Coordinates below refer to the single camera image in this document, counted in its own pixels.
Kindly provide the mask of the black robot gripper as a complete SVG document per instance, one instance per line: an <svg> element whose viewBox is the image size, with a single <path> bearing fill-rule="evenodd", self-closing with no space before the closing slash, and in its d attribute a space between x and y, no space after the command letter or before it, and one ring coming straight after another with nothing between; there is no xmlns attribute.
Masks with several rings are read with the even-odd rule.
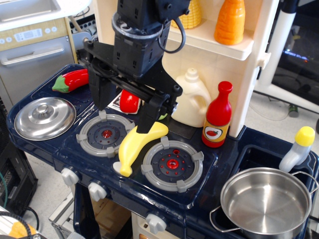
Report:
<svg viewBox="0 0 319 239"><path fill-rule="evenodd" d="M116 29L113 45L87 41L89 89L93 102L102 111L120 87L142 99L137 133L148 133L153 124L177 108L181 86L162 65L168 27L152 31Z"/></svg>

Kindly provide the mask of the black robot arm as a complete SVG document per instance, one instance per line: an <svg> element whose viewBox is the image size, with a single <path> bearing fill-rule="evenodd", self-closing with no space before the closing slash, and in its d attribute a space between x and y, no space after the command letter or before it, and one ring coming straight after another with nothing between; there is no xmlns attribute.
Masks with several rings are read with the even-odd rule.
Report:
<svg viewBox="0 0 319 239"><path fill-rule="evenodd" d="M182 87L165 71L162 57L170 23L181 33L187 0L120 0L112 17L114 44L88 41L88 76L95 106L103 110L119 87L144 101L137 132L148 133L160 116L172 114Z"/></svg>

